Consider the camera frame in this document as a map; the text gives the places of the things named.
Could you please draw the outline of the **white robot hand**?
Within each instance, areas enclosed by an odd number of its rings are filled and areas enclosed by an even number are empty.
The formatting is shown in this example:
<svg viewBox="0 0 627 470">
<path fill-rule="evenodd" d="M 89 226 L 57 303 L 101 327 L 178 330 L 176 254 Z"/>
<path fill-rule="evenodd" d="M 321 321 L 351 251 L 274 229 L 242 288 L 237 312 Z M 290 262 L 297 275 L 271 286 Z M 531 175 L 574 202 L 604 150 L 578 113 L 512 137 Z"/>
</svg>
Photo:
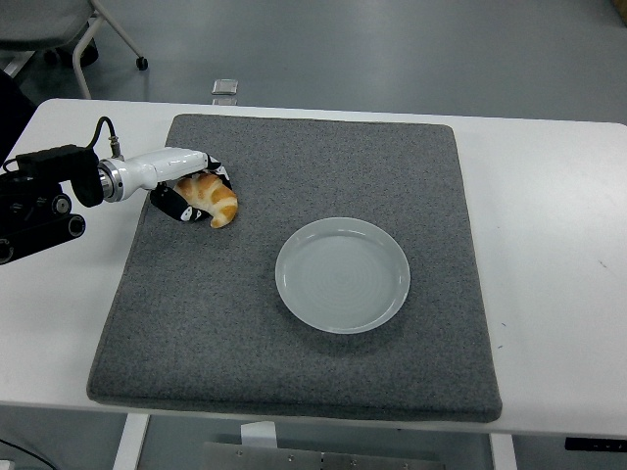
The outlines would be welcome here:
<svg viewBox="0 0 627 470">
<path fill-rule="evenodd" d="M 166 147 L 128 161 L 111 159 L 100 163 L 111 178 L 105 200 L 119 202 L 135 191 L 150 192 L 150 202 L 177 221 L 208 218 L 211 227 L 222 228 L 238 212 L 238 199 L 222 163 L 208 154 Z"/>
</svg>

